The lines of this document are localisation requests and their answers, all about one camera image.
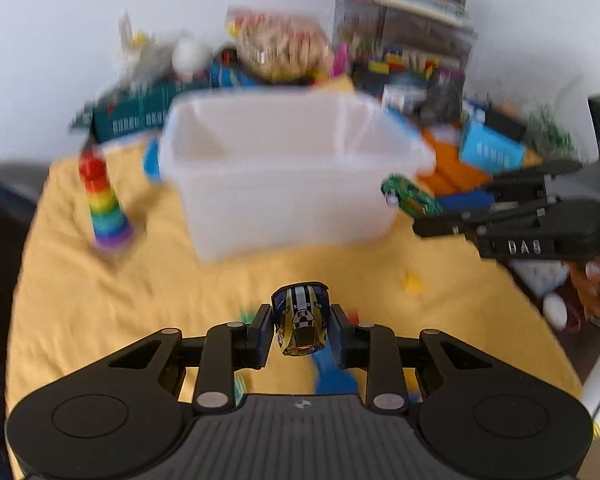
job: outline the white ball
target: white ball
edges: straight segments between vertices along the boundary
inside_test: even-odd
[[[557,294],[549,294],[542,301],[542,315],[551,328],[561,332],[567,326],[567,306]]]
[[[180,38],[173,49],[171,65],[176,74],[188,78],[208,68],[212,57],[211,49],[201,41]]]

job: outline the white plastic bin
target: white plastic bin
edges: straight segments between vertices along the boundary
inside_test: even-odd
[[[371,97],[297,90],[183,96],[159,156],[200,260],[379,237],[395,215],[382,180],[434,162],[420,136]]]

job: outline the stacking cup tower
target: stacking cup tower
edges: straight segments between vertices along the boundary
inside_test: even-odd
[[[79,171],[87,193],[96,245],[106,251],[121,249],[134,232],[111,187],[106,162],[96,150],[87,148],[80,156]]]

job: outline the human hand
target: human hand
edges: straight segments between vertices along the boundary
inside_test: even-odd
[[[571,269],[571,283],[578,291],[585,318],[589,320],[594,317],[600,320],[600,256],[588,262],[584,268],[581,264],[568,264]]]

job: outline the light blue box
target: light blue box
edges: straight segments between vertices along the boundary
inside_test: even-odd
[[[459,158],[485,173],[497,174],[522,167],[525,151],[519,142],[472,119],[465,127]]]

